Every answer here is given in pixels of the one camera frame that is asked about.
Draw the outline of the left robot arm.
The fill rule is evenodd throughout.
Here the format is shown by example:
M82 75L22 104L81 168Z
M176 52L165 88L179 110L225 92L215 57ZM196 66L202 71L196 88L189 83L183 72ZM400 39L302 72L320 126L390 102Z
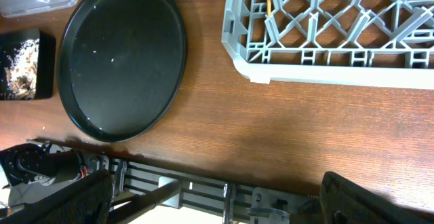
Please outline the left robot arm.
M51 152L52 144L25 143L1 151L1 167L8 187L76 181L88 174L84 158L76 151Z

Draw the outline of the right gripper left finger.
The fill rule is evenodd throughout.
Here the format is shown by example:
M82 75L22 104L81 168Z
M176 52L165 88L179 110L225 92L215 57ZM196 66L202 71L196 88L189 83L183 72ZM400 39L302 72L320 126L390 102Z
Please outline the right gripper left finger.
M99 170L1 219L3 224L106 223L113 196L113 179Z

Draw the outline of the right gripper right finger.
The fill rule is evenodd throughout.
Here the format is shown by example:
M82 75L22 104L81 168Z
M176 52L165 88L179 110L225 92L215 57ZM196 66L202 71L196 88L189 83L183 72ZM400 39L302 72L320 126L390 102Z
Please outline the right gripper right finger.
M323 176L319 201L325 223L429 222L332 171Z

